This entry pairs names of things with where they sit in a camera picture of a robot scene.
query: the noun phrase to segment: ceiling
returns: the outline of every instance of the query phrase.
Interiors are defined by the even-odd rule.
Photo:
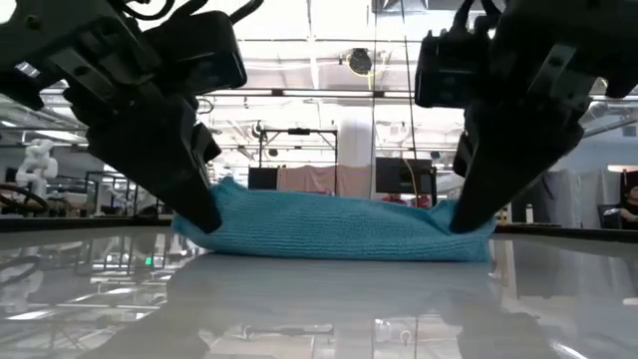
[[[201,11],[231,13],[245,2],[208,1]],[[349,119],[369,120],[377,129],[380,156],[401,152],[412,156],[410,127],[414,122],[420,158],[428,158],[432,149],[452,153],[463,129],[463,111],[421,109],[411,103],[410,94],[421,40],[431,30],[438,33],[448,28],[460,4],[461,0],[265,0],[254,14],[235,25],[248,83],[242,90],[210,94],[206,98],[214,110],[198,117],[215,129],[215,139],[225,149],[215,161],[216,172],[245,176],[246,168],[256,165],[252,159],[258,158],[258,140],[252,129],[258,122],[269,129],[332,130]],[[163,1],[153,0],[132,7],[151,14],[162,5]],[[480,13],[473,11],[472,17]],[[140,26],[148,29],[159,23]],[[348,66],[355,48],[367,49],[373,60],[370,76],[358,75]],[[271,89],[298,92],[271,96]],[[373,97],[375,91],[386,95]],[[593,93],[602,91],[604,84],[597,83]],[[52,94],[45,96],[48,107],[72,119],[60,93],[48,93]],[[42,126],[63,125],[43,122]],[[330,137],[282,134],[268,147],[281,150],[276,159],[265,155],[268,166],[321,166],[334,161]]]

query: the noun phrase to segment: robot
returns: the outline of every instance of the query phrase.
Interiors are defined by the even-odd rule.
[[[31,192],[47,198],[47,180],[58,175],[58,162],[51,158],[51,140],[34,140],[25,150],[25,159],[16,173],[16,184],[26,187],[31,184]]]
[[[206,0],[189,0],[144,32],[138,21],[165,17],[175,1],[153,15],[132,1],[18,1],[0,25],[0,43],[12,44],[0,55],[0,93],[40,110],[40,91],[65,80],[89,152],[212,232],[221,218],[205,163],[220,149],[195,124],[195,96],[246,83],[232,26],[263,0],[230,15],[195,14]],[[488,221],[576,148],[597,78],[612,99],[638,84],[638,1],[503,0],[501,10],[480,0],[485,15],[470,31],[474,2],[462,2],[449,31],[424,39],[415,79],[418,106],[465,109],[456,232]],[[22,73],[22,62],[40,74]]]

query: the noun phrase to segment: knitted blue cloth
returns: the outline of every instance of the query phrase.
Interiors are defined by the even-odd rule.
[[[494,224],[448,229],[455,203],[434,208],[301,192],[249,190],[223,179],[211,190],[223,225],[205,234],[176,216],[173,229],[217,253],[367,260],[487,260]]]

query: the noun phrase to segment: workstation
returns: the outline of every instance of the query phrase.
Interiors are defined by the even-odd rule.
[[[635,358],[638,5],[63,2],[0,21],[0,357]]]

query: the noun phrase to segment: person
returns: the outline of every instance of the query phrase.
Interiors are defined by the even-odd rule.
[[[631,187],[625,199],[618,205],[623,229],[638,230],[638,185]]]
[[[388,193],[388,195],[383,197],[381,200],[396,203],[396,204],[408,205],[406,201],[401,199],[400,193]]]

